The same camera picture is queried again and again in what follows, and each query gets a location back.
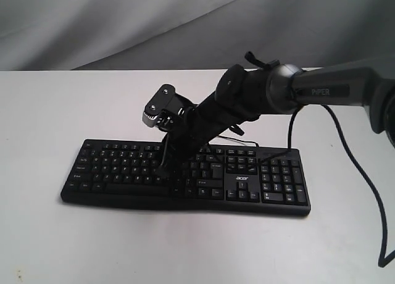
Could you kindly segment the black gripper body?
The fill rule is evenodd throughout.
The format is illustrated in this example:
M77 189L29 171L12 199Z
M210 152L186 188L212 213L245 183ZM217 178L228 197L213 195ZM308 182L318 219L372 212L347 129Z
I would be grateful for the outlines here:
M198 105L179 94L175 97L181 105L174 110L166 107L166 117L160 123L160 129L166 132L162 170L176 170L210 140L247 120L247 109L228 91L214 91Z

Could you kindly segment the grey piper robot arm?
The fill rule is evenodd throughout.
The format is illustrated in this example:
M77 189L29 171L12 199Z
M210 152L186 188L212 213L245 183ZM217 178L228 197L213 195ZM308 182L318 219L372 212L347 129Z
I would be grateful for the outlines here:
M361 106L375 133L394 140L394 56L377 57L306 71L275 60L248 71L230 67L215 90L195 104L162 85L144 109L144 122L165 133L157 169L167 178L201 147L261 115L288 115L306 105Z

